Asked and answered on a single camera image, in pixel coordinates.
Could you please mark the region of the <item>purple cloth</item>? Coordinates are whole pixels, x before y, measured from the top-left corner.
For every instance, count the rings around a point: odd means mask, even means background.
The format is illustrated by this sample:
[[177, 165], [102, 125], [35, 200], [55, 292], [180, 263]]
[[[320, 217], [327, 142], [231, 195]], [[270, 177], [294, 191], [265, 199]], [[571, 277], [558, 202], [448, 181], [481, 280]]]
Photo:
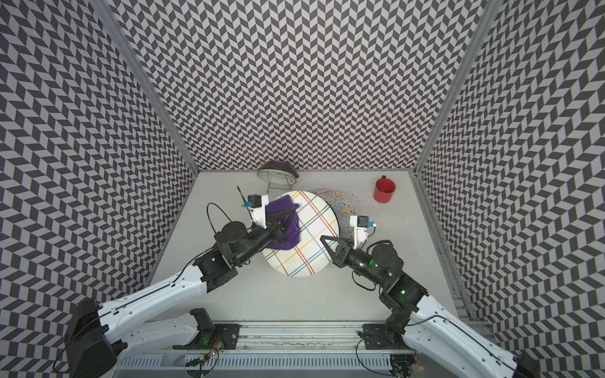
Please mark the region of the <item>purple cloth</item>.
[[291, 250], [300, 242], [298, 208], [299, 205], [293, 202], [290, 195], [284, 195], [265, 207], [264, 228], [280, 226], [277, 230], [277, 239], [272, 239], [266, 245], [267, 250]]

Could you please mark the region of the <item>white plaid round plate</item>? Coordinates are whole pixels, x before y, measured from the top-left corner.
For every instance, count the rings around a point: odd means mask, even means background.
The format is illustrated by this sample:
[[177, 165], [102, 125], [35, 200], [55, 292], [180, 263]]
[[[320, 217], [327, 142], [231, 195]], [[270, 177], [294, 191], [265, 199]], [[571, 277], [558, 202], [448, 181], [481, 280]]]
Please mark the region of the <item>white plaid round plate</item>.
[[270, 267], [287, 277], [313, 276], [331, 263], [321, 237], [340, 235], [337, 216], [324, 199], [312, 192], [287, 192], [281, 198], [289, 198], [297, 206], [299, 243], [289, 250], [268, 248], [262, 255]]

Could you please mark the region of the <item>colourful speckled round plate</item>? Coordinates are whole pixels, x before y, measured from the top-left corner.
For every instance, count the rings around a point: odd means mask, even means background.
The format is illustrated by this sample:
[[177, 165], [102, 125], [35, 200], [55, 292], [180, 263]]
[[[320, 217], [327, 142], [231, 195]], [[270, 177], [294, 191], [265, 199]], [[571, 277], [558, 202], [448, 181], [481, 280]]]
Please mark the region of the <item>colourful speckled round plate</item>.
[[357, 206], [353, 199], [346, 193], [334, 190], [321, 190], [318, 192], [318, 196], [330, 206], [336, 215], [340, 238], [353, 240], [354, 232], [350, 225], [350, 217], [357, 213]]

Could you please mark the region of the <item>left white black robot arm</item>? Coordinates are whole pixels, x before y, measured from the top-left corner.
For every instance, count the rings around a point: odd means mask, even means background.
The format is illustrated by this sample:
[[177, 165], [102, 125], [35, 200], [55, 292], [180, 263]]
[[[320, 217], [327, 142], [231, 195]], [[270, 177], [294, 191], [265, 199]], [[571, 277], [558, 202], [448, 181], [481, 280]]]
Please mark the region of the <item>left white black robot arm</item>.
[[167, 321], [155, 321], [154, 317], [228, 283], [269, 244], [282, 244], [297, 223], [293, 210], [270, 214], [265, 226], [252, 229], [239, 221], [229, 222], [215, 234], [215, 244], [176, 276], [110, 302], [83, 300], [72, 311], [65, 336], [67, 373], [71, 377], [101, 377], [118, 362], [164, 346], [211, 348], [215, 327], [203, 308]]

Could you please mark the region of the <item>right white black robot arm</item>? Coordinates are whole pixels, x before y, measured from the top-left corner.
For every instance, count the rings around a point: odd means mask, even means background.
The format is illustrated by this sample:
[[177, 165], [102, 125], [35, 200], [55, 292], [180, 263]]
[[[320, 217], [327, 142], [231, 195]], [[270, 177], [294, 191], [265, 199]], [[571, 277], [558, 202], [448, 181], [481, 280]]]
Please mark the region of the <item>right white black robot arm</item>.
[[375, 284], [378, 298], [391, 312], [383, 325], [389, 346], [425, 354], [457, 377], [540, 376], [537, 360], [483, 337], [406, 274], [391, 241], [378, 241], [367, 250], [333, 236], [323, 236], [321, 242], [335, 266]]

